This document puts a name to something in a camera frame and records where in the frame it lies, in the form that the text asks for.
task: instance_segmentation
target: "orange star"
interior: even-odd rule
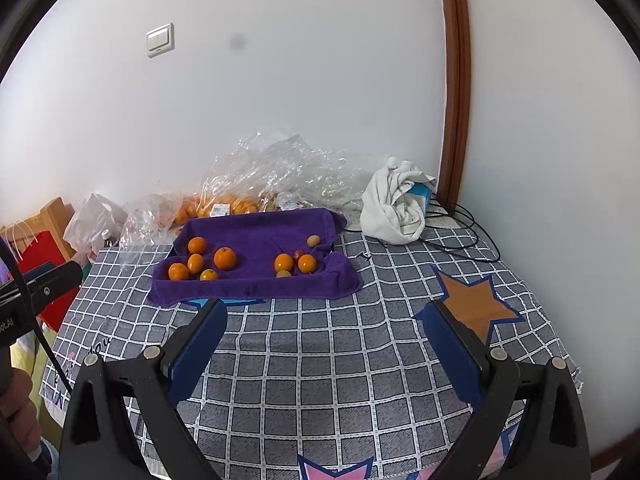
[[[473,330],[487,345],[495,324],[525,319],[495,293],[492,274],[467,285],[433,267],[444,297],[442,301],[453,316]]]

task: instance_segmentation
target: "purple fabric tray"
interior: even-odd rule
[[[148,300],[158,306],[171,306],[198,298],[343,298],[362,288],[362,279],[347,257],[332,252],[334,240],[345,225],[343,216],[327,209],[190,220],[175,239],[175,255],[156,265]],[[311,235],[321,239],[313,249],[306,244]],[[205,268],[213,268],[220,278],[201,282],[195,276],[183,282],[170,281],[169,266],[187,263],[187,244],[194,236],[207,240]],[[220,271],[213,266],[213,254],[220,247],[231,247],[236,252],[238,263],[232,270]],[[291,278],[276,278],[276,256],[293,254],[298,249],[316,258],[316,272],[302,274],[294,269]]]

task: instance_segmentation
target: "red bag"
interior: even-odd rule
[[[65,261],[65,257],[60,252],[51,233],[43,231],[38,233],[33,242],[22,252],[21,256],[18,256],[18,267],[20,272],[24,274],[47,262],[58,266],[65,263]],[[78,294],[78,290],[80,290],[80,287],[76,287],[64,296],[52,301],[40,314],[40,317],[50,329],[56,332],[60,330],[66,311],[69,310],[72,301]]]

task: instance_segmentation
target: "silver screw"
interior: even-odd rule
[[[145,359],[155,359],[160,355],[160,348],[157,346],[148,346],[145,351],[142,352]]]
[[[566,368],[566,363],[564,362],[564,359],[560,357],[554,357],[553,359],[551,359],[551,364],[555,366],[558,370],[564,370]]]
[[[491,348],[491,357],[496,361],[504,361],[507,358],[507,352],[502,348]]]
[[[96,354],[89,354],[84,358],[84,364],[87,366],[93,366],[98,362],[98,356]]]

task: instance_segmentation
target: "light switch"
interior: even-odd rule
[[[155,57],[174,49],[174,24],[150,30],[146,34],[146,55]]]

